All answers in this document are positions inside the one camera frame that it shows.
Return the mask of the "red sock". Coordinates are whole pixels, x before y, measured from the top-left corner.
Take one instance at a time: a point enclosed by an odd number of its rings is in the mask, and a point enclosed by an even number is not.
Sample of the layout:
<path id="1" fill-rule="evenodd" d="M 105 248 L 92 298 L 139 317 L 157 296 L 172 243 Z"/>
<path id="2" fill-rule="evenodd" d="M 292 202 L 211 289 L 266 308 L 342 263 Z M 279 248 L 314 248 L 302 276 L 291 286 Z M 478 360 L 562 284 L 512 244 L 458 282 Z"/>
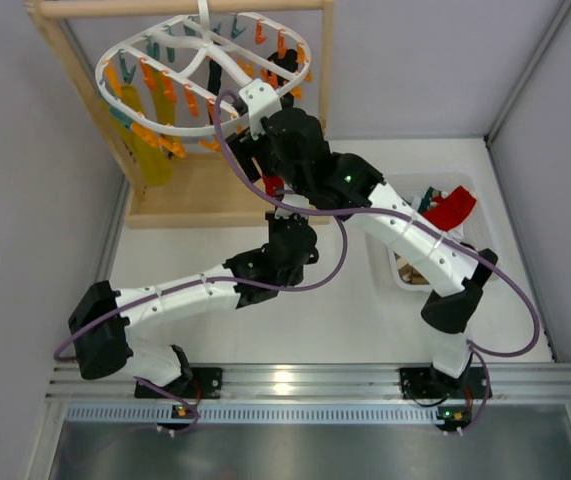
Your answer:
<path id="1" fill-rule="evenodd" d="M 423 213 L 423 217 L 442 231 L 449 232 L 461 226 L 474 211 L 477 199 L 463 186 L 458 186 L 436 208 Z"/>
<path id="2" fill-rule="evenodd" d="M 284 190 L 284 182 L 278 175 L 262 175 L 265 193 L 272 198 L 281 195 Z"/>

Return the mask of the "black dotted sock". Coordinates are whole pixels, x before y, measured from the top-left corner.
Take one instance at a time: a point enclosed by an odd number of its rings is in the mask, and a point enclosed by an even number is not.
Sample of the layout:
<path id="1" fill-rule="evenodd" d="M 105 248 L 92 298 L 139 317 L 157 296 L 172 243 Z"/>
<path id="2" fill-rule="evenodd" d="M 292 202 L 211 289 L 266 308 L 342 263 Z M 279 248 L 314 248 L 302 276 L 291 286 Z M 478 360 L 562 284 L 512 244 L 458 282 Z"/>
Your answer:
<path id="1" fill-rule="evenodd" d="M 208 61 L 208 83 L 207 90 L 217 98 L 222 84 L 222 67 L 213 59 Z"/>

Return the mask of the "mustard yellow sock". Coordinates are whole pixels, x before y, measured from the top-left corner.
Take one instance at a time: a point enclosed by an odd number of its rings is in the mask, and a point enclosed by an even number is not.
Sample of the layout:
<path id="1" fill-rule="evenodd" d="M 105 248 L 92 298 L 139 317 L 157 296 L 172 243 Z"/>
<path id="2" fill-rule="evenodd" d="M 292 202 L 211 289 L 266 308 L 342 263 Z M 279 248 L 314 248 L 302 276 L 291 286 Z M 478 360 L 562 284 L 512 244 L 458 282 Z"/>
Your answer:
<path id="1" fill-rule="evenodd" d="M 127 143 L 127 131 L 110 112 L 110 105 L 102 98 L 98 101 L 98 111 L 101 135 L 123 174 L 132 179 L 137 174 L 137 166 Z"/>
<path id="2" fill-rule="evenodd" d="M 121 85 L 121 100 L 137 114 L 145 115 L 144 108 L 137 89 L 132 85 Z M 141 173 L 150 187 L 159 187 L 167 184 L 172 175 L 169 159 L 159 148 L 147 142 L 151 135 L 143 127 L 132 121 L 129 128 L 130 149 L 136 159 Z"/>

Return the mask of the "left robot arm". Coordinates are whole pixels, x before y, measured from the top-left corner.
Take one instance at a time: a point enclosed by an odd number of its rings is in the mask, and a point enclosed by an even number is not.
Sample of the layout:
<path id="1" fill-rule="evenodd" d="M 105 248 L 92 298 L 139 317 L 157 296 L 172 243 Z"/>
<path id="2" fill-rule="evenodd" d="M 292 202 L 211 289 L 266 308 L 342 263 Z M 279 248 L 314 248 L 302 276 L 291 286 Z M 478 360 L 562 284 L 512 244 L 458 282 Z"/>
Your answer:
<path id="1" fill-rule="evenodd" d="M 184 350 L 157 344 L 148 333 L 193 315 L 271 300 L 280 288 L 299 285 L 305 266 L 318 260 L 317 235 L 306 218 L 269 213 L 266 220 L 266 244 L 203 273 L 136 289 L 115 290 L 107 281 L 90 286 L 68 321 L 82 379 L 136 377 L 140 398 L 188 389 L 194 375 Z"/>

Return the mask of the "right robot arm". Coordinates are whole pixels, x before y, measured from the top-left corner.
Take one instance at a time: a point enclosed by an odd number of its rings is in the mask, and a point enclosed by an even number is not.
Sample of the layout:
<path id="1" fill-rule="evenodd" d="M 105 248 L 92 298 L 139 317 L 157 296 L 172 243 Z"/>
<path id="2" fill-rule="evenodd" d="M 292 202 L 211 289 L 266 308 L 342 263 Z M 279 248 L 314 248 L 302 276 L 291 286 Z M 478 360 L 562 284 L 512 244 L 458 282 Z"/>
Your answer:
<path id="1" fill-rule="evenodd" d="M 283 180 L 290 193 L 255 193 L 276 212 L 332 216 L 373 236 L 428 280 L 420 315 L 426 325 L 432 377 L 443 392 L 459 389 L 471 363 L 467 326 L 497 263 L 496 254 L 452 240 L 396 192 L 364 158 L 331 150 L 319 121 L 299 108 L 223 139 L 223 152 L 247 186 L 261 173 Z"/>

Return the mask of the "wooden hanger stand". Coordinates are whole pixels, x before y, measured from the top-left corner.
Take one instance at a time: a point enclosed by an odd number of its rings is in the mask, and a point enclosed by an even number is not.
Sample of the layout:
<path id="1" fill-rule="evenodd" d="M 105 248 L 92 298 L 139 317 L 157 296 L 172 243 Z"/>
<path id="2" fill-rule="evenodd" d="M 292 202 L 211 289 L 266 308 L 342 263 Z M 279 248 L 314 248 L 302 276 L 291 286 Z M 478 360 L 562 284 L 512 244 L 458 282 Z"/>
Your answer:
<path id="1" fill-rule="evenodd" d="M 311 79 L 318 77 L 319 108 L 329 106 L 334 5 L 330 1 L 29 1 L 25 9 L 49 44 L 99 130 L 95 67 L 81 59 L 66 26 L 73 18 L 156 16 L 159 23 L 178 15 L 209 10 L 214 16 L 256 12 L 299 33 L 312 52 Z M 126 177 L 130 193 L 124 220 L 131 228 L 256 226 L 262 220 L 261 202 L 235 180 L 219 148 L 205 149 L 192 142 L 182 157 L 164 153 L 171 166 L 170 181 L 147 185 L 136 162 L 137 174 Z"/>

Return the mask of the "white round clip hanger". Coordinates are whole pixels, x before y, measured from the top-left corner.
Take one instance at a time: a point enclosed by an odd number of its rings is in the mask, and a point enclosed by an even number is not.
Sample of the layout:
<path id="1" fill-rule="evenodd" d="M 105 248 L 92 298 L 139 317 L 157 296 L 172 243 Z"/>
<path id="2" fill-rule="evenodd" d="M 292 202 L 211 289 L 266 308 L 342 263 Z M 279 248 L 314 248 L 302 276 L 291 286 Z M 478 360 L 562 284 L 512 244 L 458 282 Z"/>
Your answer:
<path id="1" fill-rule="evenodd" d="M 289 72 L 268 61 L 287 49 L 298 54 L 299 68 Z M 207 90 L 208 61 L 223 69 L 217 98 Z M 269 83 L 280 99 L 301 95 L 311 79 L 312 52 L 291 28 L 256 12 L 214 16 L 209 10 L 178 15 L 133 35 L 108 49 L 95 67 L 98 91 L 110 112 L 124 126 L 129 142 L 132 121 L 147 130 L 147 142 L 162 152 L 182 157 L 184 145 L 195 142 L 216 151 L 213 120 L 229 135 L 249 129 L 241 115 L 238 92 L 255 79 Z M 134 86 L 145 115 L 121 100 L 121 85 Z"/>

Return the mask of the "green christmas sock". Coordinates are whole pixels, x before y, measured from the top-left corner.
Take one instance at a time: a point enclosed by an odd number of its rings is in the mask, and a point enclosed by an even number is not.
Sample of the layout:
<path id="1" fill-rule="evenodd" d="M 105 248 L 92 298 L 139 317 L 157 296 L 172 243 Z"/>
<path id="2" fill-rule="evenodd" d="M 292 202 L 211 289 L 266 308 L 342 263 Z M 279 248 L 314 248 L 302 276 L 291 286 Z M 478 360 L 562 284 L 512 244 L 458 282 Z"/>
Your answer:
<path id="1" fill-rule="evenodd" d="M 411 206 L 414 210 L 423 214 L 433 208 L 436 208 L 448 196 L 449 193 L 447 191 L 439 190 L 434 187 L 428 187 L 421 196 L 413 195 L 411 197 Z"/>

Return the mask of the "white plastic basket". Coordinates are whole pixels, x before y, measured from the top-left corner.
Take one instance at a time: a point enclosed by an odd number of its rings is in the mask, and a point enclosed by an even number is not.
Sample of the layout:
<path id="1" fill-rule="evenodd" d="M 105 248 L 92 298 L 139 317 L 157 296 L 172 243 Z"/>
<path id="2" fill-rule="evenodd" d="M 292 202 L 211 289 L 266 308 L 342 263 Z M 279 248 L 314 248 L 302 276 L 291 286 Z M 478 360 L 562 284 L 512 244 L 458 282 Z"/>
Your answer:
<path id="1" fill-rule="evenodd" d="M 428 187 L 451 192 L 458 186 L 466 188 L 477 204 L 454 230 L 438 229 L 411 206 L 411 197 L 421 196 Z M 375 187 L 369 201 L 376 210 L 390 210 L 401 216 L 363 213 L 352 216 L 349 223 L 383 243 L 390 256 L 404 258 L 426 278 L 428 287 L 442 296 L 463 291 L 464 281 L 478 266 L 475 259 L 451 247 L 451 243 L 476 251 L 494 247 L 478 191 L 471 177 L 460 171 L 392 174 L 383 185 Z"/>

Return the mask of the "aluminium rail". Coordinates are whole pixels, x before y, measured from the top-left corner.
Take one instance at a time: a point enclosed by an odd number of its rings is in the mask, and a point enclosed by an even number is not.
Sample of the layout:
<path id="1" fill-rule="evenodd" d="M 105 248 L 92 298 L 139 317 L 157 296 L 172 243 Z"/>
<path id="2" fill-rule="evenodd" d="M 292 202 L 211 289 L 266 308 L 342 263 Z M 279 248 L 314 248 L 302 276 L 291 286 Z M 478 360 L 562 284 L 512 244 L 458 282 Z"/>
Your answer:
<path id="1" fill-rule="evenodd" d="M 58 366 L 45 399 L 70 422 L 429 425 L 457 431 L 480 406 L 571 404 L 571 364 L 493 364 L 471 369 L 455 394 L 438 393 L 420 367 L 229 365 L 195 369 L 196 381 L 170 399 L 118 375 L 84 381 Z"/>

